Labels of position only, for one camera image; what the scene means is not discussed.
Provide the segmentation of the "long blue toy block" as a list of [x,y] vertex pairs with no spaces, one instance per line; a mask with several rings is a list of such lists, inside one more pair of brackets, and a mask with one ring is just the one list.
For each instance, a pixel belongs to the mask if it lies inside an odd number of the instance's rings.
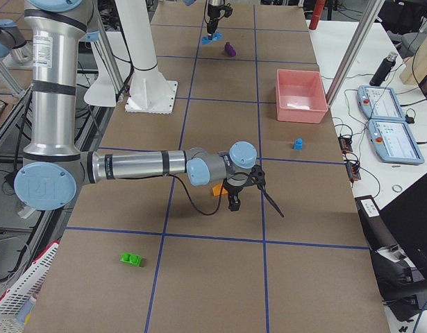
[[201,38],[201,44],[202,45],[206,45],[206,44],[210,44],[212,42],[217,42],[220,41],[223,38],[223,35],[221,34],[220,31],[216,31],[215,33],[211,34],[211,35],[205,35]]

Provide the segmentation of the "orange toy block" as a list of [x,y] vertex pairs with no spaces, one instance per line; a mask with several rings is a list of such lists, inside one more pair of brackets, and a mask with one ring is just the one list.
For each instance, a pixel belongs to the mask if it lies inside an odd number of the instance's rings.
[[224,185],[222,183],[215,185],[212,188],[212,195],[213,196],[222,196],[227,193],[227,190],[225,189]]

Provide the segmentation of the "purple toy block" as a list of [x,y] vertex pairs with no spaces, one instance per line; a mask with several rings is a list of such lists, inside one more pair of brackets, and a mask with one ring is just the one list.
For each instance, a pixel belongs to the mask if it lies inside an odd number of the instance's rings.
[[224,45],[224,52],[226,53],[226,55],[230,56],[230,57],[235,57],[237,55],[236,50],[233,48],[233,46],[231,45],[230,42],[226,42]]

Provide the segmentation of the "small blue toy block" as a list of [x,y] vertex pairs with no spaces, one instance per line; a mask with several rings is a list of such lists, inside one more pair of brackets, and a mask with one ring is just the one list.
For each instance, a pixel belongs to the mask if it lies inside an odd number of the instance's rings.
[[303,140],[301,138],[295,139],[293,143],[293,149],[296,151],[300,151],[303,148]]

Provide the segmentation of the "green toy block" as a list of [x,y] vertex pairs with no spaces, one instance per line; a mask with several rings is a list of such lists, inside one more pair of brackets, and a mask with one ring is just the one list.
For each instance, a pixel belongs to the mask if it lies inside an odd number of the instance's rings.
[[142,263],[142,257],[135,253],[124,252],[120,256],[120,261],[131,266],[140,267]]

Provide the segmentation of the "pink plastic box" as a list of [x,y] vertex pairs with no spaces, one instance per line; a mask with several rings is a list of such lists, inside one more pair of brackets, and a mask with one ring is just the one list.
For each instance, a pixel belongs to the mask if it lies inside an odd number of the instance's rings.
[[277,120],[318,124],[328,104],[318,71],[278,69],[276,72]]

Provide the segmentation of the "red bottle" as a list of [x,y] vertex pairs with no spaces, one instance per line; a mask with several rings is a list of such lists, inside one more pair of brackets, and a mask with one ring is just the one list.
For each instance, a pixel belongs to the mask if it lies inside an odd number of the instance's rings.
[[310,30],[315,30],[321,18],[321,14],[324,10],[324,6],[326,5],[326,0],[316,0],[314,10],[312,12],[312,17],[309,24]]

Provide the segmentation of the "lower orange circuit board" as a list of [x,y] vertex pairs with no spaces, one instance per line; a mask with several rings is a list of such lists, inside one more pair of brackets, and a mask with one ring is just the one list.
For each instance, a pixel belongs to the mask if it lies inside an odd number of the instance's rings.
[[346,160],[345,167],[346,167],[346,172],[350,182],[354,183],[355,181],[358,181],[361,179],[359,161]]

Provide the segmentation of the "orange circuit board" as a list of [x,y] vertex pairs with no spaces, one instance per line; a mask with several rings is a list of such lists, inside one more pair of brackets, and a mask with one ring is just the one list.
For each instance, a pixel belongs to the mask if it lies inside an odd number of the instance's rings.
[[338,137],[338,142],[339,142],[339,145],[340,145],[341,152],[343,154],[347,154],[347,153],[352,153],[353,152],[353,148],[352,148],[352,136],[340,135]]
[[355,181],[358,181],[361,179],[359,161],[346,160],[345,167],[346,167],[346,172],[350,182],[354,183]]

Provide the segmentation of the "teach pendant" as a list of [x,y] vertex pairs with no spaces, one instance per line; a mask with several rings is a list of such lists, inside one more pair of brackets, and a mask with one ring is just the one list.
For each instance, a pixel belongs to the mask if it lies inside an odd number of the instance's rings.
[[372,146],[382,162],[409,165],[425,162],[406,122],[370,119],[367,128]]
[[367,119],[405,120],[396,92],[391,87],[361,85],[357,97],[360,110]]

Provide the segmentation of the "upper teach pendant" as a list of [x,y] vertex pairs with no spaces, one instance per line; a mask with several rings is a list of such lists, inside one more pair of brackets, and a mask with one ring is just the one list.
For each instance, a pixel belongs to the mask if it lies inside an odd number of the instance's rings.
[[360,110],[367,119],[405,120],[396,92],[391,87],[361,85],[357,97]]

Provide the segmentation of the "black water bottle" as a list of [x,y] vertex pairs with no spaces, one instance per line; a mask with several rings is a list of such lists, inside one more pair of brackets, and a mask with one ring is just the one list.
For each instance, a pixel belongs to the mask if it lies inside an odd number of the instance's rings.
[[385,81],[387,75],[391,72],[396,64],[397,56],[397,52],[389,52],[389,54],[382,60],[376,72],[369,81],[370,86],[379,87]]

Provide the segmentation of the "wooden plank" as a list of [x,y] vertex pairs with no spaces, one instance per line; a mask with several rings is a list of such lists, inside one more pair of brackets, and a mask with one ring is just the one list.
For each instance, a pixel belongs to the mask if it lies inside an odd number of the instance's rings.
[[418,85],[427,76],[427,19],[416,33],[408,33],[404,37],[412,37],[409,45],[402,38],[403,63],[405,69],[400,79],[405,85]]

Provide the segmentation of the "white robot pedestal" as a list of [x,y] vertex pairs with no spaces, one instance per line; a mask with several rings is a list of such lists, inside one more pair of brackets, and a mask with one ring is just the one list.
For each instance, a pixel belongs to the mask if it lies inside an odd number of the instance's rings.
[[84,95],[89,105],[115,107],[126,90],[127,112],[170,114],[178,83],[158,68],[145,1],[116,1],[120,32],[99,29],[91,43],[98,76]]

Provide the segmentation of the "aluminium frame post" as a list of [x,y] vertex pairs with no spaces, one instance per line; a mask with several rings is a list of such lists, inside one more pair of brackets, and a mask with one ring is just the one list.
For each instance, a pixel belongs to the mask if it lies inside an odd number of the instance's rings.
[[340,89],[346,79],[349,70],[352,67],[352,64],[355,61],[356,56],[358,55],[374,21],[376,20],[380,9],[384,4],[384,0],[371,0],[368,1],[367,9],[362,15],[358,25],[355,29],[353,37],[349,42],[349,45],[346,49],[346,52],[342,58],[342,61],[337,68],[335,77],[330,84],[330,87],[326,94],[326,101],[329,107],[331,107],[337,95],[339,94]]

